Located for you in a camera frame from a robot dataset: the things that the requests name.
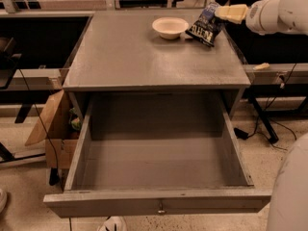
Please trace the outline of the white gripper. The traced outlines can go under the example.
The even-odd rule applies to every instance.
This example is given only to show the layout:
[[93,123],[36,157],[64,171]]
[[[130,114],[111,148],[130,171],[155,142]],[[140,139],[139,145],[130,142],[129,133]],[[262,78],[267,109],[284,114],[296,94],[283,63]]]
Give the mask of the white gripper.
[[250,7],[245,4],[219,6],[215,16],[241,24],[245,20],[246,27],[257,34],[274,34],[283,29],[283,23],[279,19],[278,7],[280,0],[260,0]]

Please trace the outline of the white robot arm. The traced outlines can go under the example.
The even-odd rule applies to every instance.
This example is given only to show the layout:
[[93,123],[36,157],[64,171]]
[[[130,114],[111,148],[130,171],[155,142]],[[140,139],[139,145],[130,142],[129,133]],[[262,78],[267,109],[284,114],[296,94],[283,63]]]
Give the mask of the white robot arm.
[[[257,34],[308,35],[308,0],[262,0],[247,5],[220,6],[220,19]],[[297,139],[278,170],[267,231],[308,231],[308,134]]]

